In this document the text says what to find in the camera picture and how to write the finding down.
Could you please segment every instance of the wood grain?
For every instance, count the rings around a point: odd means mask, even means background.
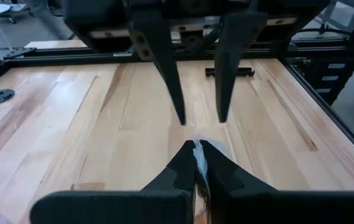
[[[317,103],[277,60],[241,64],[256,74],[237,78],[220,124],[204,74],[213,62],[178,63],[186,126],[151,63],[10,70],[0,78],[16,91],[0,104],[0,212],[27,223],[54,191],[139,190],[197,136],[277,189],[354,190],[354,145]]]

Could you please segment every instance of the floor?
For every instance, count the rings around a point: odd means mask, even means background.
[[[353,9],[343,4],[338,4],[336,10],[332,14],[332,18],[336,21],[341,21],[347,24],[352,15]],[[24,46],[31,41],[40,40],[55,40],[43,27],[43,25],[34,17],[31,17],[27,12],[22,12],[15,17],[17,24],[11,24],[7,19],[0,18],[0,26],[6,34],[12,46]],[[306,28],[318,28],[320,24],[317,21],[310,22]],[[333,38],[336,34],[326,33],[320,36],[318,33],[301,33],[295,38]],[[7,45],[0,35],[0,58],[7,53]],[[354,131],[354,74],[348,81],[346,87],[338,96],[332,108],[338,115],[352,128]]]

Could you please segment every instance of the light wood surface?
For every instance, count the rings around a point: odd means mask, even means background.
[[[139,190],[200,134],[277,189],[354,190],[354,145],[276,59],[242,60],[220,124],[211,61],[179,62],[181,126],[152,63],[13,68],[0,89],[0,212],[27,223],[58,190]]]

